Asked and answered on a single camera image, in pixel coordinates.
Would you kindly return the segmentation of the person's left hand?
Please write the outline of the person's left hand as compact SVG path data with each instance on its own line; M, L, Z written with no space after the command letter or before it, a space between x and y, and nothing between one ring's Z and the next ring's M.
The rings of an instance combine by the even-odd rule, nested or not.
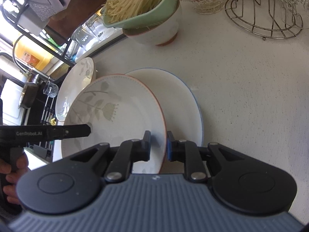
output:
M23 154L16 161L16 172L12 172L11 165L1 159L1 174L6 175L6 181L9 183L9 185L3 187L3 191L6 195L7 201L11 204L20 205L16 192L16 184L19 179L29 171L28 165L29 161L25 152L23 152Z

